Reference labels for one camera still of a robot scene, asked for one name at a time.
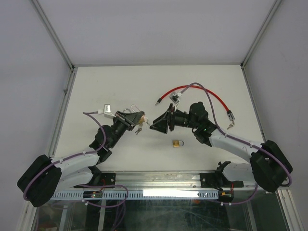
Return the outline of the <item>silver key pair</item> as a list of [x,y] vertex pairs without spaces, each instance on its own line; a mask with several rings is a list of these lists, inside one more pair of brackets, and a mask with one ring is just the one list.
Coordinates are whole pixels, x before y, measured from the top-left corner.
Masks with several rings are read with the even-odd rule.
[[151,126],[150,121],[149,121],[149,119],[148,119],[147,117],[144,119],[144,122],[145,122],[149,127]]

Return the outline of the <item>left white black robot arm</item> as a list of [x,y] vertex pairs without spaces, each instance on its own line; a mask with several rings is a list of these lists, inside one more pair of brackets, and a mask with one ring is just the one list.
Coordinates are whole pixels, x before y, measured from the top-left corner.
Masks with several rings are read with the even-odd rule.
[[23,198],[33,207],[47,203],[54,193],[75,186],[100,186],[101,171],[97,165],[106,161],[126,131],[132,131],[145,122],[144,111],[125,113],[117,111],[112,125],[98,124],[91,150],[66,157],[37,157],[17,182]]

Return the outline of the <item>red cable lock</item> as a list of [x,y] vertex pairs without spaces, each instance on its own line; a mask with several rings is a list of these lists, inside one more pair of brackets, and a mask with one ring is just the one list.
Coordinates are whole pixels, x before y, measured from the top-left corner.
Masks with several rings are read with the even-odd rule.
[[[187,85],[182,85],[182,86],[178,86],[178,87],[175,87],[169,91],[167,91],[165,94],[163,94],[160,98],[158,98],[158,100],[156,101],[155,103],[155,106],[157,106],[158,104],[161,103],[161,101],[166,98],[166,97],[171,97],[171,95],[173,93],[175,94],[178,94],[179,92],[181,92],[182,90],[184,90],[185,88],[187,87]],[[198,90],[198,91],[202,91],[203,94],[205,95],[204,91],[202,90],[202,88],[198,85],[192,85],[189,89],[188,89],[188,95],[191,97],[191,98],[194,98],[194,99],[202,99],[202,96],[203,94],[202,93],[197,93],[196,95],[193,94],[194,93],[194,89],[195,90]],[[225,109],[225,112],[229,118],[229,120],[234,124],[235,122],[235,117],[231,111],[231,109],[225,104],[225,102],[218,96],[216,95],[214,92],[206,89],[206,92],[209,94],[210,98],[214,98],[217,102],[220,103],[221,107],[223,107]]]

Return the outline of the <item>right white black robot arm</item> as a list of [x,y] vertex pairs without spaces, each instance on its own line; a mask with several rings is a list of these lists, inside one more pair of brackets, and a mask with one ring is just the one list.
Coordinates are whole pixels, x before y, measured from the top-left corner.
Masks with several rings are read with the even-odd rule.
[[192,129],[201,144],[220,148],[248,162],[250,180],[262,189],[273,193],[284,186],[284,181],[291,184],[293,167],[277,143],[271,140],[253,142],[229,134],[210,121],[202,102],[193,103],[188,113],[170,104],[166,112],[153,121],[150,129],[166,134],[176,126]]

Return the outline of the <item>small brass padlock long shackle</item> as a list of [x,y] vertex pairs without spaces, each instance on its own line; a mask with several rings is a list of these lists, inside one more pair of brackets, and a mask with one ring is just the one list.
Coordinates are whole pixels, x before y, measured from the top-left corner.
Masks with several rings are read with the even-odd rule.
[[141,111],[136,105],[133,104],[130,109],[136,114],[136,118],[134,119],[136,125],[141,125],[148,122],[145,112]]

